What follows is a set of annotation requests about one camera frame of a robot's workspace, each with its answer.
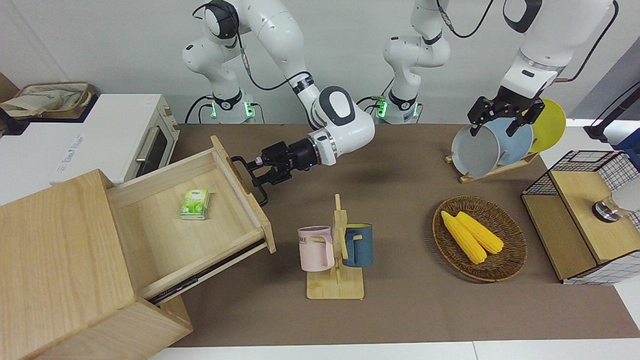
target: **blue plate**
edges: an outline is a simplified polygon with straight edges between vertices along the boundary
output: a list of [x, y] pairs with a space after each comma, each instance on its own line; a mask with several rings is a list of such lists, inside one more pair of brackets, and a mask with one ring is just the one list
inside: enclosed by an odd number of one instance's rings
[[500, 151], [507, 152], [498, 161], [498, 165], [509, 165], [522, 160], [531, 149], [531, 144], [533, 143], [533, 128], [529, 124], [521, 126], [512, 137], [507, 135], [507, 127], [512, 121], [513, 118], [500, 118], [489, 121], [484, 125], [498, 138]]

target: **black cylinder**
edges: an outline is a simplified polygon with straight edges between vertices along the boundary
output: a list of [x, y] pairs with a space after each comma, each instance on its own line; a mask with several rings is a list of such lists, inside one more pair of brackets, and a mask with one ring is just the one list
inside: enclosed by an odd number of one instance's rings
[[289, 154], [293, 156], [293, 167], [298, 170], [306, 170], [318, 164], [316, 150], [308, 138], [289, 145]]

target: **oven window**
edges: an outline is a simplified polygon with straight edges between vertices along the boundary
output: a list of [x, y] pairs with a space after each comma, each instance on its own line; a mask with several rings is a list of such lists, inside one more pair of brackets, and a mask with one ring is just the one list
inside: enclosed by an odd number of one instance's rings
[[164, 133], [162, 131], [158, 131], [156, 140], [154, 144], [151, 146], [151, 151], [149, 152], [149, 156], [145, 162], [140, 163], [140, 168], [138, 169], [138, 173], [136, 174], [136, 177], [148, 174], [151, 171], [154, 171], [160, 168], [160, 164], [162, 162], [167, 143], [168, 141]]

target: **wooden drawer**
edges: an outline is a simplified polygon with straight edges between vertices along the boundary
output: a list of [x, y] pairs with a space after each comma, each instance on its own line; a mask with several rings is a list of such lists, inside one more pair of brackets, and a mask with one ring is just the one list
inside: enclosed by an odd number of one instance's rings
[[[214, 147], [107, 191], [136, 291], [153, 304], [228, 268], [260, 249], [275, 251], [271, 225]], [[206, 220], [181, 220], [188, 189], [211, 193]]]
[[[0, 206], [0, 359], [147, 359], [191, 332], [179, 293], [260, 249], [268, 219], [213, 148], [113, 186], [100, 170]], [[205, 220], [181, 220], [207, 188]]]

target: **yellow corn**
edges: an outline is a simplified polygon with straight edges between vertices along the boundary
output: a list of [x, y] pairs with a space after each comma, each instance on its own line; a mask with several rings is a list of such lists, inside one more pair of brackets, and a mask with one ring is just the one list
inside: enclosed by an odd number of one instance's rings
[[480, 224], [476, 219], [470, 217], [464, 211], [460, 211], [456, 215], [456, 219], [473, 235], [478, 243], [482, 245], [488, 252], [497, 254], [502, 251], [504, 243], [493, 234], [489, 229]]
[[444, 226], [451, 233], [462, 251], [465, 252], [469, 260], [474, 264], [480, 264], [486, 259], [486, 252], [478, 244], [474, 236], [458, 221], [446, 211], [440, 213]]

